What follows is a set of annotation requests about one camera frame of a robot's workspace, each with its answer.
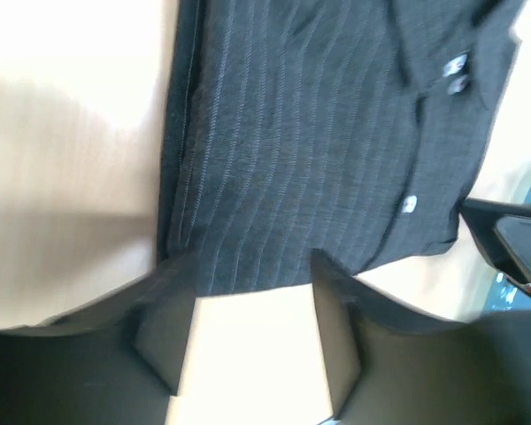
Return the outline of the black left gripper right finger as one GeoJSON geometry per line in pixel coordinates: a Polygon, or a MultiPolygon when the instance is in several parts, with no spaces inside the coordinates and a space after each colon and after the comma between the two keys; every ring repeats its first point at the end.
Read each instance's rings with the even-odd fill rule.
{"type": "Polygon", "coordinates": [[[531,310],[447,321],[311,255],[333,424],[531,424],[531,310]]]}

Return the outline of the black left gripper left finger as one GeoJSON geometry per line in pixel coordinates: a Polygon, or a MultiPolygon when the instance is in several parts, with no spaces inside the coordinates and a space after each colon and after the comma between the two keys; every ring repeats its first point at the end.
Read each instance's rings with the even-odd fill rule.
{"type": "Polygon", "coordinates": [[[162,424],[196,303],[183,253],[53,321],[0,330],[0,424],[162,424]]]}

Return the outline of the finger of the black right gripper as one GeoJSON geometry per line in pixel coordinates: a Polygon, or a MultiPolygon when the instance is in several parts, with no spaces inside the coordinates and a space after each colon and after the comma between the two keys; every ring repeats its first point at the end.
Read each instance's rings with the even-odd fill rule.
{"type": "Polygon", "coordinates": [[[531,204],[468,198],[459,211],[487,264],[531,298],[531,204]]]}

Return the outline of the black pinstriped long sleeve shirt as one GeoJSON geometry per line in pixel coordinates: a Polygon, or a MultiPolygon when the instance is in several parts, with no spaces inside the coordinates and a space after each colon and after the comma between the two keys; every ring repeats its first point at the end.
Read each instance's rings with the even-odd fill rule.
{"type": "Polygon", "coordinates": [[[481,169],[519,1],[182,1],[156,255],[203,296],[445,253],[481,169]]]}

